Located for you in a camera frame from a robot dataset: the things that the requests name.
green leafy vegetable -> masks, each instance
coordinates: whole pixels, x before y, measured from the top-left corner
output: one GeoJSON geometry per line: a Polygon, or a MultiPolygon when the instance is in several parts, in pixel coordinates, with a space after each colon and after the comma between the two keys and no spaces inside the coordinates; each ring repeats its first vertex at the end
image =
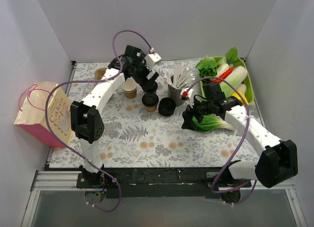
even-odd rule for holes
{"type": "Polygon", "coordinates": [[[216,76],[218,63],[213,57],[206,56],[196,65],[200,71],[200,77],[216,76]]]}
{"type": "Polygon", "coordinates": [[[218,67],[220,67],[221,65],[226,64],[226,63],[227,63],[226,57],[223,57],[218,61],[218,67]]]}
{"type": "Polygon", "coordinates": [[[235,47],[231,48],[226,53],[227,64],[234,64],[239,61],[239,57],[237,56],[237,49],[235,47]]]}
{"type": "Polygon", "coordinates": [[[228,130],[235,130],[232,125],[225,122],[221,118],[215,117],[213,115],[206,115],[203,118],[202,123],[198,123],[195,117],[193,117],[193,122],[197,125],[197,131],[208,131],[214,129],[228,129],[228,130]]]}

black lid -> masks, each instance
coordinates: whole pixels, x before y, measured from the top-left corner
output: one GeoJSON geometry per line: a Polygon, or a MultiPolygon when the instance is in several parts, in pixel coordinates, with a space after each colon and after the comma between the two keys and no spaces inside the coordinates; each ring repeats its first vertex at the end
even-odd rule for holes
{"type": "Polygon", "coordinates": [[[143,87],[143,91],[145,91],[146,93],[152,93],[155,92],[158,88],[158,84],[157,82],[153,82],[153,84],[149,84],[149,85],[145,85],[143,87]]]}
{"type": "Polygon", "coordinates": [[[176,102],[171,98],[163,98],[158,107],[158,111],[163,116],[171,116],[176,109],[176,102]]]}
{"type": "Polygon", "coordinates": [[[154,107],[158,104],[159,99],[155,93],[146,93],[143,95],[142,103],[146,107],[154,107]]]}

glass panel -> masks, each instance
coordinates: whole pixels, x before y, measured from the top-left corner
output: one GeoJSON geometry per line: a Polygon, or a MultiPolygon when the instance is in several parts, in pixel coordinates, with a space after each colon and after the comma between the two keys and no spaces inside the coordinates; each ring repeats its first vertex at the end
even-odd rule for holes
{"type": "MultiPolygon", "coordinates": [[[[104,200],[101,206],[114,206],[104,200]]],[[[248,226],[295,227],[285,190],[256,190],[245,203],[230,207],[200,197],[123,198],[113,213],[86,205],[81,191],[42,191],[33,227],[175,227],[248,226]]]]}

floral tablecloth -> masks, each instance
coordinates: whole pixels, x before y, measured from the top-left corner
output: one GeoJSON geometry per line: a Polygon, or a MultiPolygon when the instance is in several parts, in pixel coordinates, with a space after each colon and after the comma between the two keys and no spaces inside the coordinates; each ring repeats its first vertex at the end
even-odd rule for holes
{"type": "MultiPolygon", "coordinates": [[[[163,61],[154,70],[161,76],[173,71],[174,63],[195,68],[197,60],[163,61]]],[[[93,79],[98,68],[108,63],[79,63],[74,80],[93,79]]],[[[167,82],[157,79],[159,100],[167,96],[167,82]]],[[[72,84],[69,98],[80,101],[93,89],[93,84],[72,84]]],[[[183,104],[174,115],[163,117],[145,110],[141,99],[143,91],[138,86],[137,96],[129,100],[119,88],[101,113],[105,131],[100,139],[101,159],[105,167],[204,167],[223,166],[239,143],[237,131],[216,129],[195,132],[181,129],[183,104]]],[[[250,114],[260,121],[256,105],[250,105],[250,114]]],[[[70,146],[80,151],[79,141],[72,134],[70,146]]],[[[257,160],[253,147],[245,141],[236,159],[257,160]]],[[[54,148],[50,168],[77,168],[83,160],[65,148],[54,148]]]]}

cup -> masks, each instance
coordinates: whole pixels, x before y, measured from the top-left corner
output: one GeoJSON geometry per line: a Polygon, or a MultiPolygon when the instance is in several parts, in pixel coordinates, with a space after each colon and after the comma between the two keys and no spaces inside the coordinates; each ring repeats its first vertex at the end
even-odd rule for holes
{"type": "Polygon", "coordinates": [[[159,98],[155,93],[146,93],[143,95],[142,103],[145,106],[147,112],[155,112],[159,98]]]}
{"type": "Polygon", "coordinates": [[[97,69],[95,71],[95,80],[101,80],[103,78],[103,76],[106,73],[107,68],[100,68],[97,69]]]}
{"type": "Polygon", "coordinates": [[[144,87],[143,92],[144,92],[144,94],[146,94],[146,93],[155,93],[156,94],[157,88],[158,88],[158,84],[157,84],[157,82],[154,81],[153,84],[150,85],[149,87],[144,87]]]}
{"type": "Polygon", "coordinates": [[[184,103],[184,100],[181,100],[180,93],[182,89],[176,89],[168,84],[168,97],[173,99],[176,103],[176,106],[180,106],[184,103]]]}
{"type": "Polygon", "coordinates": [[[137,94],[137,83],[133,78],[128,78],[122,85],[122,90],[128,99],[134,99],[137,94]]]}

